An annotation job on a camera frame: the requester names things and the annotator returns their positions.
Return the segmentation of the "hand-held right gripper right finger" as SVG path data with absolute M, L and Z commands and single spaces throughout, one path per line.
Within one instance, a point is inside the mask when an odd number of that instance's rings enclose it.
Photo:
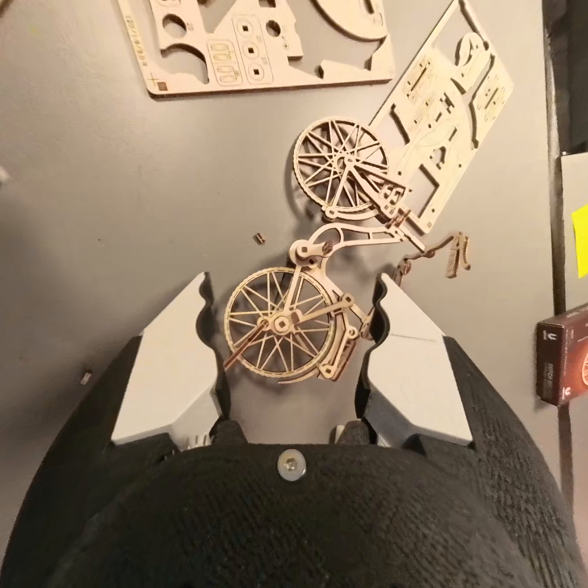
M 473 435 L 442 330 L 386 273 L 374 291 L 371 336 L 356 395 L 375 444 L 415 436 L 467 447 Z

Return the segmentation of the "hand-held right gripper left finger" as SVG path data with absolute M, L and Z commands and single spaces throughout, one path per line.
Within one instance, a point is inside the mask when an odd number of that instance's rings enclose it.
M 112 432 L 127 445 L 167 435 L 179 450 L 215 443 L 231 409 L 224 362 L 212 344 L 209 272 L 197 274 L 145 327 Z

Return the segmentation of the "wooden bicycle model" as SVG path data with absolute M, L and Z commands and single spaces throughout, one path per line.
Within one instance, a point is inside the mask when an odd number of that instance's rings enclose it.
M 432 258 L 450 245 L 446 277 L 470 270 L 469 238 L 453 232 L 424 245 L 396 220 L 395 205 L 406 188 L 390 178 L 389 160 L 375 132 L 358 121 L 331 117 L 316 121 L 298 137 L 293 171 L 302 190 L 320 204 L 328 219 L 340 212 L 367 213 L 379 226 L 330 222 L 289 248 L 289 265 L 260 270 L 233 291 L 224 312 L 228 370 L 246 369 L 280 384 L 307 378 L 336 381 L 360 339 L 370 340 L 375 307 L 364 311 L 352 293 L 327 275 L 331 257 L 346 247 L 409 242 L 416 253 L 395 267 L 400 285 L 412 262 Z

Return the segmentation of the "brown product box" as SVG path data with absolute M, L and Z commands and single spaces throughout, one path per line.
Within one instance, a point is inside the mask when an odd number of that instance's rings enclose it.
M 587 393 L 587 304 L 536 325 L 536 393 L 563 406 Z

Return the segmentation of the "yellow paper note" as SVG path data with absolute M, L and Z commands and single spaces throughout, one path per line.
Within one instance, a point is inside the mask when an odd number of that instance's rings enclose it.
M 575 237 L 577 277 L 579 279 L 587 276 L 587 210 L 588 205 L 586 204 L 571 214 Z

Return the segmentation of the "wooden laser-cut part sheet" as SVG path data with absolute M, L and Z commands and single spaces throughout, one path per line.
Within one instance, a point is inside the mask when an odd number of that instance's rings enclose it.
M 396 217 L 425 235 L 513 92 L 514 84 L 467 1 L 452 1 L 372 119 L 405 141 L 389 153 L 406 187 Z
M 118 1 L 153 98 L 383 84 L 382 1 Z

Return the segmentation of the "grey board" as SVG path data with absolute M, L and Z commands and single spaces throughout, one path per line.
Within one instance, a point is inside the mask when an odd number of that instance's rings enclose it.
M 577 277 L 571 214 L 587 204 L 587 153 L 562 157 L 563 290 L 564 308 L 587 304 L 587 276 Z

